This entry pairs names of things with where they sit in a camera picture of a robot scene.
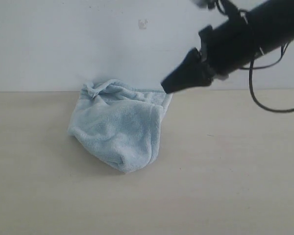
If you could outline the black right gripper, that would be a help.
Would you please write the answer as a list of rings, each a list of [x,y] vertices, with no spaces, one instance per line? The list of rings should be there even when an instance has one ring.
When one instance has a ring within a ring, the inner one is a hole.
[[[189,50],[181,64],[161,82],[167,94],[188,88],[208,87],[213,78],[225,80],[238,69],[238,26],[221,24],[199,31],[200,54]]]

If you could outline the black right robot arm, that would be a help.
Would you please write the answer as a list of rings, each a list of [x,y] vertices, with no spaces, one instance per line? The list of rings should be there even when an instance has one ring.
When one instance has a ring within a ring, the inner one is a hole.
[[[161,82],[165,93],[208,87],[294,40],[294,0],[267,0],[244,15],[228,0],[222,4],[228,20],[199,31],[201,48],[191,49]]]

